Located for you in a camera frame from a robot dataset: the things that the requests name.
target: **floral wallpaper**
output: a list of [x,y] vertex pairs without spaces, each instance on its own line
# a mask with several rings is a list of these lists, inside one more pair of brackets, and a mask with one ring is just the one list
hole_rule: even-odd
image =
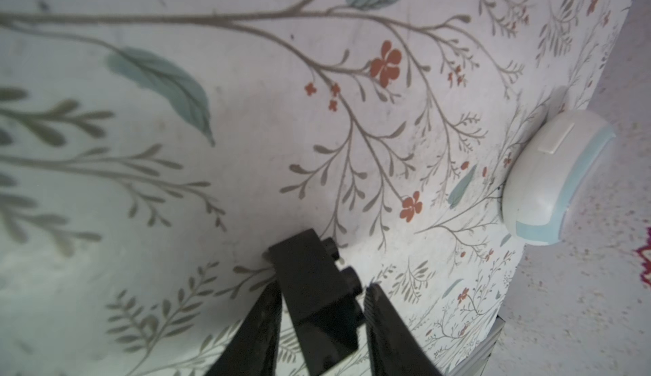
[[[0,369],[201,375],[314,227],[448,373],[522,254],[509,168],[629,5],[0,0]],[[287,316],[278,373],[307,373]]]

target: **light blue trim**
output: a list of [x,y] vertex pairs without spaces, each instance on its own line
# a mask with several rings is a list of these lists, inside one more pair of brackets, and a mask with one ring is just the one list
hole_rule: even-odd
[[544,225],[528,225],[516,221],[516,234],[518,237],[529,241],[545,242],[547,244],[558,242],[560,238],[560,226],[563,223],[565,212],[570,207],[570,201],[574,192],[601,150],[613,137],[614,130],[610,125],[607,125],[590,140],[588,146],[574,163],[570,175],[560,190],[549,223]]

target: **white device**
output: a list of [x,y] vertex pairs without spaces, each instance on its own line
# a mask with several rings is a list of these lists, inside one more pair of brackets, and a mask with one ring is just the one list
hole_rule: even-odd
[[514,163],[502,194],[509,233],[529,244],[558,242],[577,188],[612,138],[610,124],[590,111],[560,113],[540,128]]

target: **small red flower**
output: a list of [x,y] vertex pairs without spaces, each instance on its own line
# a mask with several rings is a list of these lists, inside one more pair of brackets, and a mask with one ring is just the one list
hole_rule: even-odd
[[457,297],[456,299],[459,300],[459,304],[461,304],[461,301],[465,300],[466,297],[468,297],[468,288],[464,288],[463,292]]
[[312,82],[305,85],[305,92],[307,92],[307,96],[312,96],[312,94],[316,93],[316,88],[314,87],[314,84]]
[[332,92],[332,97],[337,97],[337,95],[341,93],[339,84],[335,82],[335,84],[330,88],[330,92]]
[[389,80],[398,79],[400,76],[400,68],[393,65],[398,65],[402,60],[402,54],[399,50],[391,50],[391,42],[389,40],[382,43],[381,50],[382,58],[376,58],[370,63],[370,76],[375,78],[379,74],[379,84],[381,87],[387,87]]
[[403,210],[400,212],[400,217],[407,220],[407,223],[411,222],[414,214],[422,211],[422,202],[418,202],[419,196],[420,193],[416,191],[413,193],[413,197],[408,196],[402,201]]
[[597,7],[597,2],[599,0],[590,0],[590,6],[588,7],[588,13],[586,15],[590,15],[592,12],[594,12],[594,9]]
[[511,160],[511,153],[509,153],[509,155],[504,158],[504,168],[511,164],[511,161],[513,160]]

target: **white wall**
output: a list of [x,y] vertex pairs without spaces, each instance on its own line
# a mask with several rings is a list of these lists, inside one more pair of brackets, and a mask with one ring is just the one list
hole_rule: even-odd
[[651,0],[630,14],[589,109],[616,128],[563,243],[529,246],[484,376],[651,375],[651,288],[640,280],[651,226]]

